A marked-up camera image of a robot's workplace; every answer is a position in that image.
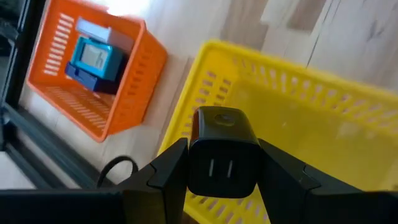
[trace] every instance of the black plug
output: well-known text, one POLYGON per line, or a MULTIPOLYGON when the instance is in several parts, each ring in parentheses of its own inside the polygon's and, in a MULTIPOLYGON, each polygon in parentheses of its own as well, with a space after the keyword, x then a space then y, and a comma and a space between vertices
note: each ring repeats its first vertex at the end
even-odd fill
POLYGON ((209 197, 247 197, 261 169, 261 152, 242 111, 202 106, 193 116, 188 188, 209 197))

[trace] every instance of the black cable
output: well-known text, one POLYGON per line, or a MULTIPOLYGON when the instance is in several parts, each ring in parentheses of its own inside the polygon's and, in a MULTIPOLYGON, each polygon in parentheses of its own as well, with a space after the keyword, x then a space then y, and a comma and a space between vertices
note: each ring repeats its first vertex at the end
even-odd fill
POLYGON ((118 156, 118 157, 114 158, 113 160, 111 160, 108 164, 106 164, 104 169, 99 174, 99 178, 97 180, 97 188, 101 187, 101 185, 102 185, 106 175, 108 174, 108 172, 110 172, 110 170, 114 166, 116 166, 117 164, 119 164, 120 162, 123 162, 123 161, 130 161, 131 162, 132 170, 131 170, 131 174, 130 175, 132 175, 135 172, 138 172, 138 166, 137 166, 136 162, 133 159, 131 159, 128 156, 118 156))

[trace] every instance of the plastic basket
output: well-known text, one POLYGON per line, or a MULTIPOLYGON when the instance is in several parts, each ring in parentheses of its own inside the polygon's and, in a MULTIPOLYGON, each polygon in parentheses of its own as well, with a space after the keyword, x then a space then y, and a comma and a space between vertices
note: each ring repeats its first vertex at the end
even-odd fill
MULTIPOLYGON (((193 64, 159 153, 190 137, 192 114, 201 105, 243 110, 257 137, 355 187, 398 184, 398 97, 392 93, 209 42, 193 64)), ((258 189, 240 200, 188 192, 184 209, 200 223, 269 222, 258 189)))
POLYGON ((52 0, 46 10, 28 85, 96 141, 141 123, 167 59, 163 46, 141 19, 116 17, 103 8, 72 0, 52 0), (96 94, 66 76, 79 33, 79 17, 112 27, 134 39, 116 96, 96 94))

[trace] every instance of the digital display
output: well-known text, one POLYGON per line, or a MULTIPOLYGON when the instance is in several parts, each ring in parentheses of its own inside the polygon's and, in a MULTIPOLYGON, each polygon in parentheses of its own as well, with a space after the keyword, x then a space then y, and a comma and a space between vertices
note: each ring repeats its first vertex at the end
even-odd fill
POLYGON ((100 49, 90 44, 85 44, 80 61, 86 65, 102 70, 107 57, 108 52, 106 50, 100 49))

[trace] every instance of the yellow basket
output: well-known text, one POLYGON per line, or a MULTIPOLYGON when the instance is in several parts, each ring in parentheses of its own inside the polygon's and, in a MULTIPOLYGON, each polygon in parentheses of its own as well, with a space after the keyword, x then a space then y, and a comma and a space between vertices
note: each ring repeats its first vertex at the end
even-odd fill
MULTIPOLYGON (((257 137, 355 187, 397 187, 392 93, 211 41, 193 64, 159 153, 190 137, 202 105, 243 110, 257 137)), ((241 200, 188 192, 184 210, 200 223, 269 223, 258 189, 241 200)))

